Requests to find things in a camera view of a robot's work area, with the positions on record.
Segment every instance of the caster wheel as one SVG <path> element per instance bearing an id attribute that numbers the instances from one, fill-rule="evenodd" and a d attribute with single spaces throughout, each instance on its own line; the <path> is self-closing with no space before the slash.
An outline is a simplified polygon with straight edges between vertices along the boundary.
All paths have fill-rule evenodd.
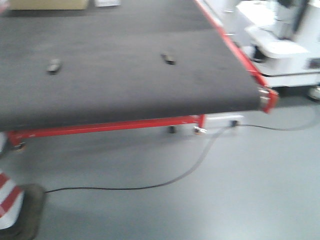
<path id="1" fill-rule="evenodd" d="M 281 98 L 284 98 L 287 96 L 288 88 L 289 87 L 287 87 L 287 86 L 279 86 L 279 87 L 275 87 L 274 89 L 279 93 L 279 96 Z"/>
<path id="2" fill-rule="evenodd" d="M 202 135 L 207 132 L 207 130 L 205 130 L 204 128 L 200 128 L 198 126 L 195 126 L 193 131 L 196 135 Z"/>
<path id="3" fill-rule="evenodd" d="M 169 126 L 168 131 L 170 134 L 175 134 L 175 133 L 177 133 L 177 127 L 176 126 Z"/>
<path id="4" fill-rule="evenodd" d="M 23 150 L 26 149 L 26 143 L 22 142 L 21 144 L 17 145 L 17 146 L 13 146 L 13 150 L 16 152 L 22 152 Z"/>
<path id="5" fill-rule="evenodd" d="M 308 91 L 308 98 L 314 102 L 320 101 L 320 86 L 314 86 Z"/>

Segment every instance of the black cable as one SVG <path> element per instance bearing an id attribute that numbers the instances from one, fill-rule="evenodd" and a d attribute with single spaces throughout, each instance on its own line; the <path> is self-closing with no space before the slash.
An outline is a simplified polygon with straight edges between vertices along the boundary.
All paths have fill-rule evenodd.
<path id="1" fill-rule="evenodd" d="M 150 186 L 141 186 L 141 187 L 128 187 L 128 188 L 108 188 L 108 187 L 90 187 L 90 186 L 80 186 L 80 187 L 63 187 L 63 188 L 58 188 L 50 191 L 46 191 L 46 194 L 54 193 L 54 192 L 59 192 L 59 191 L 67 191 L 67 190 L 104 190 L 104 191 L 130 191 L 130 190 L 145 190 L 145 189 L 154 189 L 154 188 L 159 188 L 163 186 L 167 186 L 170 184 L 174 184 L 178 182 L 181 179 L 184 179 L 185 177 L 189 176 L 192 174 L 197 168 L 202 164 L 202 162 L 206 159 L 211 147 L 213 144 L 216 142 L 216 140 L 228 129 L 231 127 L 224 127 L 221 128 L 218 132 L 213 134 L 209 140 L 209 142 L 206 144 L 204 147 L 204 150 L 202 151 L 200 157 L 198 160 L 195 162 L 195 164 L 185 173 L 181 174 L 180 176 L 170 180 L 166 181 L 164 183 L 160 184 L 155 184 L 155 185 L 150 185 Z"/>
<path id="2" fill-rule="evenodd" d="M 198 160 L 195 162 L 195 164 L 185 173 L 181 174 L 180 176 L 170 180 L 166 181 L 164 183 L 160 184 L 155 184 L 155 185 L 150 185 L 150 186 L 142 186 L 142 187 L 128 187 L 128 188 L 108 188 L 108 187 L 90 187 L 90 186 L 80 186 L 80 187 L 63 187 L 63 188 L 57 188 L 54 190 L 46 191 L 46 194 L 49 193 L 54 193 L 54 192 L 59 192 L 59 191 L 67 191 L 67 190 L 104 190 L 104 191 L 130 191 L 130 190 L 145 190 L 145 189 L 154 189 L 154 188 L 159 188 L 163 186 L 167 186 L 173 183 L 178 182 L 181 179 L 184 179 L 185 177 L 189 176 L 192 174 L 195 170 L 198 169 L 198 167 L 202 164 L 202 162 L 205 160 L 207 157 L 211 147 L 215 143 L 215 141 L 228 129 L 234 128 L 234 127 L 253 127 L 253 128 L 260 128 L 260 129 L 267 129 L 267 130 L 272 130 L 272 131 L 280 131 L 280 132 L 294 132 L 294 131 L 301 131 L 301 130 L 306 130 L 311 127 L 314 127 L 318 124 L 320 124 L 320 117 L 319 117 L 319 112 L 317 109 L 315 109 L 315 114 L 314 114 L 314 119 L 302 126 L 297 126 L 297 127 L 291 127 L 291 128 L 276 128 L 276 127 L 268 127 L 268 126 L 261 126 L 261 125 L 254 125 L 254 124 L 238 124 L 237 121 L 231 121 L 231 125 L 228 127 L 221 128 L 218 132 L 213 134 L 207 143 L 207 145 L 204 147 L 204 150 L 202 151 L 200 157 Z"/>
<path id="3" fill-rule="evenodd" d="M 290 128 L 276 128 L 276 127 L 268 127 L 268 126 L 261 126 L 261 125 L 255 125 L 255 124 L 235 124 L 235 126 L 253 127 L 253 128 L 267 129 L 267 130 L 273 130 L 273 131 L 279 131 L 279 132 L 295 132 L 295 131 L 302 131 L 302 130 L 312 128 L 318 124 L 320 124 L 320 116 L 319 116 L 318 109 L 315 107 L 314 118 L 310 122 L 301 126 L 295 126 Z"/>

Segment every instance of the small black object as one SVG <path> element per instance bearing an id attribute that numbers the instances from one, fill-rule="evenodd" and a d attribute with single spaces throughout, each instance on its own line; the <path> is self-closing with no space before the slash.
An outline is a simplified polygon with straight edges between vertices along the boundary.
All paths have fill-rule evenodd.
<path id="1" fill-rule="evenodd" d="M 46 71 L 49 73 L 49 74 L 56 74 L 60 68 L 61 68 L 61 60 L 60 59 L 52 59 L 50 61 L 50 64 L 48 65 L 48 67 L 46 68 Z"/>
<path id="2" fill-rule="evenodd" d="M 169 65 L 176 65 L 177 63 L 176 59 L 172 55 L 170 55 L 168 52 L 162 53 L 161 57 Z"/>
<path id="3" fill-rule="evenodd" d="M 168 129 L 170 134 L 175 134 L 177 132 L 176 126 L 169 126 Z"/>
<path id="4" fill-rule="evenodd" d="M 232 127 L 232 128 L 234 128 L 234 127 L 236 127 L 236 126 L 238 126 L 239 125 L 239 121 L 237 121 L 237 120 L 232 120 L 232 121 L 230 121 L 230 126 Z"/>

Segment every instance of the red metal leg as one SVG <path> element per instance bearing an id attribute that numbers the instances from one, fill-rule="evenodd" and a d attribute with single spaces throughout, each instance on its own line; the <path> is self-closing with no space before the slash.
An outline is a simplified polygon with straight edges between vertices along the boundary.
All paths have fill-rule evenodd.
<path id="1" fill-rule="evenodd" d="M 271 109 L 275 108 L 278 99 L 279 99 L 279 94 L 277 91 L 274 91 L 272 89 L 269 89 L 269 103 L 268 105 L 263 109 L 265 113 L 269 113 Z"/>
<path id="2" fill-rule="evenodd" d="M 206 123 L 206 115 L 199 115 L 199 122 L 198 122 L 198 127 L 201 129 L 205 128 L 205 123 Z"/>
<path id="3" fill-rule="evenodd" d="M 16 132 L 16 131 L 8 131 L 6 133 L 8 139 L 9 139 L 9 142 L 11 143 L 11 145 L 13 147 L 19 147 L 22 145 L 22 138 L 19 137 L 17 133 L 18 132 Z"/>

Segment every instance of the white electrical box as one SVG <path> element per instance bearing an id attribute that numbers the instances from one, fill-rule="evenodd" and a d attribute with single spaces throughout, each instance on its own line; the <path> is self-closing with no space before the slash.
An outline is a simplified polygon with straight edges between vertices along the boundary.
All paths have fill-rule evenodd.
<path id="1" fill-rule="evenodd" d="M 121 0 L 95 0 L 96 7 L 111 7 L 111 6 L 119 6 L 121 4 Z"/>

